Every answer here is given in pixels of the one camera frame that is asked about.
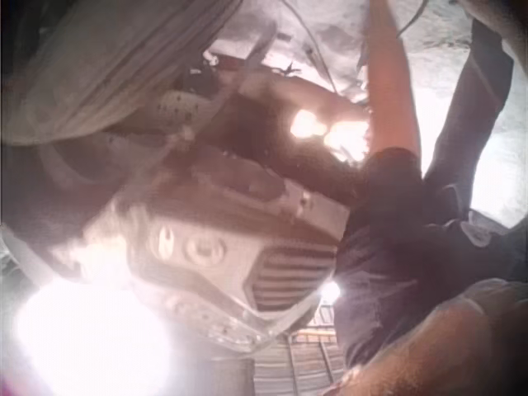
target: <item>ventilation grille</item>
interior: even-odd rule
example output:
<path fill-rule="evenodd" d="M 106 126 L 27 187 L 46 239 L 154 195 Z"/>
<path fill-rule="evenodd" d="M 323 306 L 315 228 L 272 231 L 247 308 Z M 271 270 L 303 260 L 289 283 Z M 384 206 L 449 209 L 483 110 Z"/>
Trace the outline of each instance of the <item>ventilation grille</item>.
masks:
<path fill-rule="evenodd" d="M 321 285 L 332 272 L 334 259 L 332 251 L 268 250 L 250 277 L 250 300 L 261 312 L 289 309 Z"/>

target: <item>bright light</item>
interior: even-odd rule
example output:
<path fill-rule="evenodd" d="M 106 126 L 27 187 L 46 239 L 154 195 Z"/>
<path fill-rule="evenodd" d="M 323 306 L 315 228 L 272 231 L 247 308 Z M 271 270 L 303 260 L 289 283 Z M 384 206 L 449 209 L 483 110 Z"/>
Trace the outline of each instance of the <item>bright light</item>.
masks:
<path fill-rule="evenodd" d="M 319 122 L 314 113 L 306 110 L 301 110 L 297 113 L 290 127 L 291 134 L 299 139 L 323 136 L 326 131 L 326 125 Z"/>
<path fill-rule="evenodd" d="M 323 296 L 321 301 L 323 304 L 332 305 L 341 295 L 341 290 L 336 282 L 328 282 L 321 289 L 321 295 Z"/>
<path fill-rule="evenodd" d="M 53 283 L 22 307 L 16 330 L 58 396 L 149 396 L 168 373 L 163 326 L 131 292 Z"/>
<path fill-rule="evenodd" d="M 344 153 L 352 160 L 360 162 L 369 152 L 366 141 L 368 128 L 368 123 L 364 121 L 337 122 L 324 137 L 324 144 L 335 152 Z"/>

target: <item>tire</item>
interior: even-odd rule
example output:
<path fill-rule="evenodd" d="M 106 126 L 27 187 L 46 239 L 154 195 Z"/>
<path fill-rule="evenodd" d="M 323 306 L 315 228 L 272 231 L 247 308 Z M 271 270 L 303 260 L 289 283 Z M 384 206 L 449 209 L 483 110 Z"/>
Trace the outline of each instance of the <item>tire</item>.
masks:
<path fill-rule="evenodd" d="M 14 77 L 3 141 L 43 144 L 115 124 L 168 89 L 241 2 L 80 0 Z"/>

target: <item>dark shirt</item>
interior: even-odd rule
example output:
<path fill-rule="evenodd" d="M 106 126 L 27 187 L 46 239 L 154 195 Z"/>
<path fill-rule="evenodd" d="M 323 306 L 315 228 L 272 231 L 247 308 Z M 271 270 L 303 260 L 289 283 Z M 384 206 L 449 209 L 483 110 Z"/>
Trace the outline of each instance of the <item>dark shirt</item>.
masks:
<path fill-rule="evenodd" d="M 439 303 L 476 281 L 508 279 L 505 238 L 457 219 L 428 224 L 419 161 L 400 148 L 370 158 L 365 190 L 337 254 L 337 340 L 346 364 L 365 364 Z"/>

